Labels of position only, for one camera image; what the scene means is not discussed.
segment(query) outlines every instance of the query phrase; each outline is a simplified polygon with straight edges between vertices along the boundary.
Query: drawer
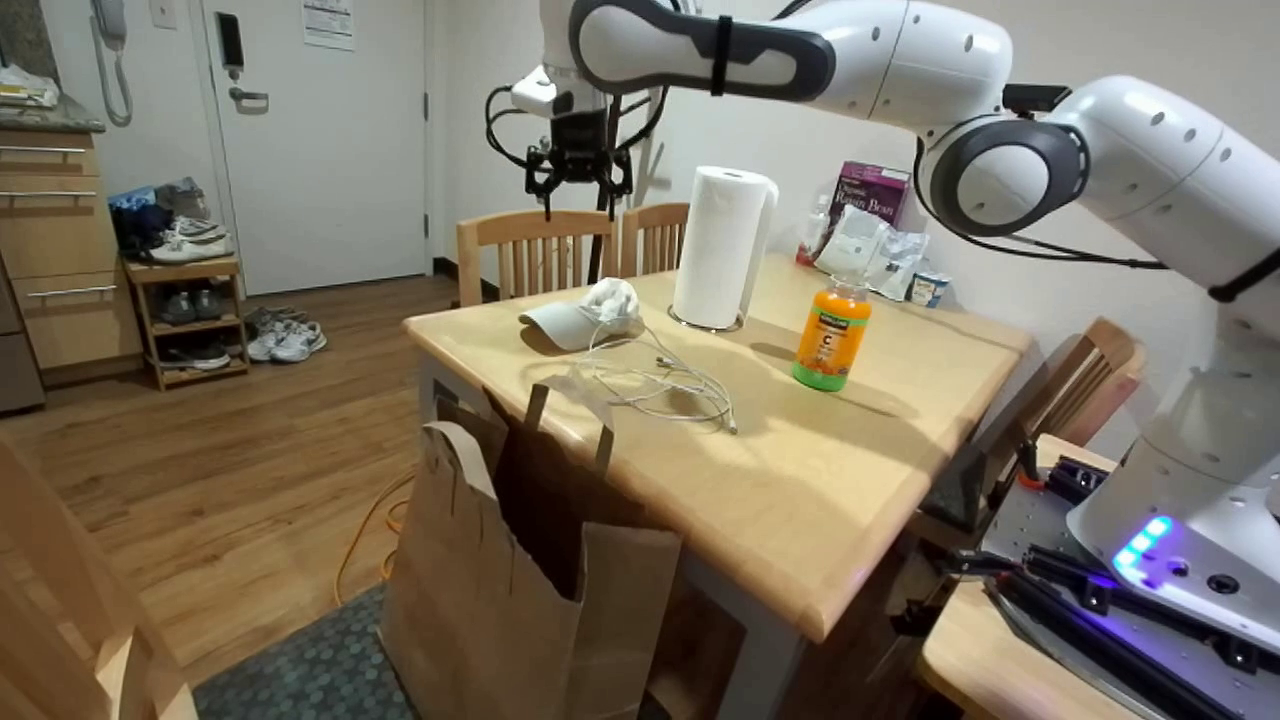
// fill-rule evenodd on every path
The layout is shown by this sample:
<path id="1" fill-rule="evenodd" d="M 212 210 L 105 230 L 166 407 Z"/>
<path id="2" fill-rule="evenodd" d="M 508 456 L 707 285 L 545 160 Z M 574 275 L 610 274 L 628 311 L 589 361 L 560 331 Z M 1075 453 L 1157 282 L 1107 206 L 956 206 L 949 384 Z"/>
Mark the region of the drawer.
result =
<path id="1" fill-rule="evenodd" d="M 0 206 L 9 275 L 76 275 L 117 270 L 117 231 L 105 206 Z"/>
<path id="2" fill-rule="evenodd" d="M 35 193 L 95 198 L 95 177 L 88 134 L 0 134 L 0 206 Z"/>
<path id="3" fill-rule="evenodd" d="M 42 384 L 24 335 L 0 335 L 0 412 L 42 404 Z"/>
<path id="4" fill-rule="evenodd" d="M 138 358 L 120 275 L 11 282 L 41 370 Z"/>
<path id="5" fill-rule="evenodd" d="M 5 261 L 0 261 L 0 331 L 19 331 L 24 319 L 14 311 L 14 297 L 9 290 L 9 274 L 5 274 Z"/>

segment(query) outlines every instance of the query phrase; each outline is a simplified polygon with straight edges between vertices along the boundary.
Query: doorway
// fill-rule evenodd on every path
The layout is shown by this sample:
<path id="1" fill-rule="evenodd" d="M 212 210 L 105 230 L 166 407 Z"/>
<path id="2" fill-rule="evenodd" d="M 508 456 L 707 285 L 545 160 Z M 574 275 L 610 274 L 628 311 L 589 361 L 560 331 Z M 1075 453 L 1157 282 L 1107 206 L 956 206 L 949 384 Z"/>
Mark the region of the doorway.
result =
<path id="1" fill-rule="evenodd" d="M 427 5 L 196 8 L 246 297 L 427 274 Z"/>

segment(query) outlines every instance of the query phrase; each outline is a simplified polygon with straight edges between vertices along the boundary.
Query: wall light switch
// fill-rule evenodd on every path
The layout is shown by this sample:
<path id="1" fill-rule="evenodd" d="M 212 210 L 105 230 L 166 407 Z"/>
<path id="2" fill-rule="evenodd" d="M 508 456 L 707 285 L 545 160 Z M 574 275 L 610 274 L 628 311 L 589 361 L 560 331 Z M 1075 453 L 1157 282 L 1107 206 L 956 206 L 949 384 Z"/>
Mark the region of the wall light switch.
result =
<path id="1" fill-rule="evenodd" d="M 174 0 L 147 0 L 150 24 L 174 34 Z"/>

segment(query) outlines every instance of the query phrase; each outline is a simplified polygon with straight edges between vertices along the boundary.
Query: white sneaker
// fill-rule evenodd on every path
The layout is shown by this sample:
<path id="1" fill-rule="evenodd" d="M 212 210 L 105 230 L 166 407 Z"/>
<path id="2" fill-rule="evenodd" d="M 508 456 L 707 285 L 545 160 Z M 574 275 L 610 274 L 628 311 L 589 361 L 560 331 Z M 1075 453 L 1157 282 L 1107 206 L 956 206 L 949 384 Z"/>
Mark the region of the white sneaker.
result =
<path id="1" fill-rule="evenodd" d="M 35 104 L 35 109 L 55 109 L 58 104 L 55 82 L 33 75 L 33 73 L 24 73 L 14 63 L 0 67 L 0 88 L 24 93 L 28 104 Z"/>
<path id="2" fill-rule="evenodd" d="M 212 241 L 224 238 L 224 230 L 220 230 L 217 221 L 179 217 L 179 221 L 173 224 L 173 238 L 190 241 L 190 245 L 212 245 Z"/>
<path id="3" fill-rule="evenodd" d="M 326 347 L 326 335 L 312 319 L 278 319 L 246 339 L 245 358 L 255 366 L 303 366 Z"/>
<path id="4" fill-rule="evenodd" d="M 321 331 L 321 323 L 303 319 L 286 319 L 273 344 L 273 361 L 276 366 L 303 366 L 312 361 L 316 352 L 326 347 L 326 335 Z"/>
<path id="5" fill-rule="evenodd" d="M 196 263 L 196 261 L 217 261 L 217 255 L 230 255 L 230 245 L 227 241 L 196 245 L 196 241 L 165 231 L 165 245 L 150 249 L 156 263 Z"/>

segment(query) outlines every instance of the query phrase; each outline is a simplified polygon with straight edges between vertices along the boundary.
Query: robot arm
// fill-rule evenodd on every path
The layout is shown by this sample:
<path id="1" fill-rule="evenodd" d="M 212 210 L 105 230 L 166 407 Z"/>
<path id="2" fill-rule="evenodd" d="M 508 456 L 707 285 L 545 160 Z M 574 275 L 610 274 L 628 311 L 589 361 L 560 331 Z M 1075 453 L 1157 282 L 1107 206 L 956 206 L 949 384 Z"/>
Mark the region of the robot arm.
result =
<path id="1" fill-rule="evenodd" d="M 1268 514 L 1280 490 L 1280 166 L 1264 149 L 1132 75 L 1006 113 L 1005 28 L 919 0 L 810 0 L 767 24 L 678 16 L 656 0 L 545 0 L 545 34 L 545 75 L 516 88 L 550 122 L 539 193 L 602 183 L 598 166 L 569 166 L 554 146 L 589 136 L 574 157 L 610 157 L 610 134 L 554 126 L 591 118 L 610 130 L 620 93 L 762 97 L 912 134 L 912 183 L 956 238 L 1006 238 L 1085 206 L 1209 290 L 1225 307 L 1213 370 L 1142 427 L 1067 530 L 1132 587 L 1280 651 L 1280 530 Z"/>
<path id="2" fill-rule="evenodd" d="M 1006 238 L 1085 206 L 1280 335 L 1280 206 L 1264 198 L 1280 166 L 1157 84 L 1107 75 L 1015 118 L 1006 34 L 919 0 L 810 0 L 767 24 L 656 0 L 539 0 L 539 11 L 546 84 L 523 84 L 523 99 L 550 118 L 550 152 L 554 122 L 606 118 L 610 97 L 667 84 L 897 126 L 919 141 L 924 210 L 956 238 Z"/>

